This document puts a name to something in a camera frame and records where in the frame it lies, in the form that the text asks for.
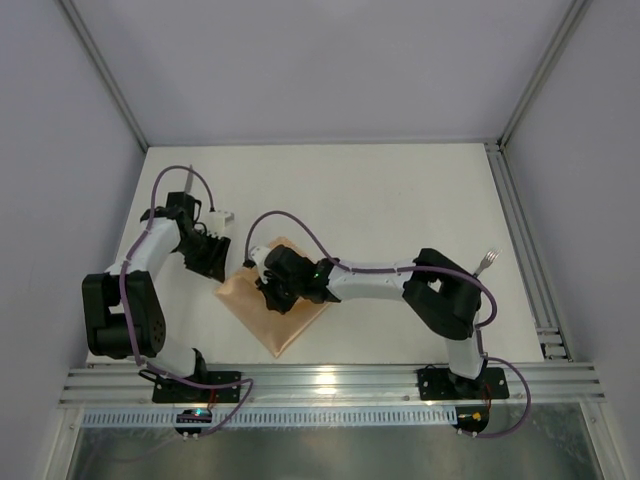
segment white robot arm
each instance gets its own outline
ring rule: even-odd
[[[230,240],[196,229],[196,206],[200,202],[186,192],[172,192],[164,207],[155,209],[154,222],[138,246],[126,269],[126,290],[140,355],[153,365],[179,377],[189,377],[196,369],[198,352],[166,333],[166,324],[153,279],[166,258],[173,252],[184,256],[188,270],[220,282]],[[214,230],[222,230],[233,219],[228,212],[213,212]],[[149,211],[141,218],[148,227]],[[82,297],[87,329],[87,343],[94,355],[114,359],[133,355],[124,313],[116,313],[120,304],[118,280],[125,256],[104,273],[87,275],[82,282]]]
[[[285,246],[260,246],[250,251],[267,308],[289,311],[298,298],[315,303],[343,302],[354,298],[397,300],[408,303],[424,323],[442,336],[449,354],[449,370],[475,380],[485,358],[480,351],[475,324],[480,290],[448,275],[412,271],[411,267],[435,266],[466,274],[461,267],[433,249],[423,249],[415,259],[389,264],[353,263],[323,259],[317,263]],[[439,291],[430,284],[439,281]]]

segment glass panel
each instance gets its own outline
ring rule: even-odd
[[[520,406],[492,409],[490,427]],[[115,462],[133,458],[135,462]],[[481,440],[452,427],[223,431],[183,442],[167,429],[83,429],[69,479],[601,479],[577,404],[534,405],[514,435]]]

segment white table surface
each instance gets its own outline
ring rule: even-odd
[[[496,321],[484,330],[485,349],[515,362],[542,361],[502,208],[482,144],[300,145],[151,148],[119,248],[140,232],[158,172],[189,165],[209,182],[216,208],[232,211],[227,275],[242,264],[249,226],[267,210],[299,216],[335,256],[392,261],[433,247],[473,270],[485,252],[502,249],[481,279],[498,301]],[[166,193],[184,188],[186,172],[165,175]],[[194,178],[192,194],[207,206]],[[253,244],[286,236],[315,259],[320,253],[285,218],[271,217]],[[217,282],[187,271],[171,255],[155,281],[169,335],[221,363],[442,363],[444,342],[401,302],[353,300],[327,309],[277,360],[215,297]],[[488,314],[483,302],[482,318]],[[112,361],[89,355],[88,361]]]

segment orange cloth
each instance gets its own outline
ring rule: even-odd
[[[299,255],[307,256],[285,237],[278,237],[269,247],[277,245],[285,245]],[[267,310],[264,296],[256,288],[257,279],[255,268],[242,267],[216,290],[216,296],[278,358],[329,304],[318,305],[299,299],[284,315]]]

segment silver fork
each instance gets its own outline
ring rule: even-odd
[[[493,265],[493,262],[496,261],[496,258],[498,258],[498,255],[500,255],[500,250],[496,250],[496,249],[489,250],[487,254],[484,256],[484,258],[482,259],[482,261],[480,262],[480,265],[478,265],[478,268],[476,268],[476,271],[473,272],[473,276],[477,277],[484,270],[486,270],[491,265]]]

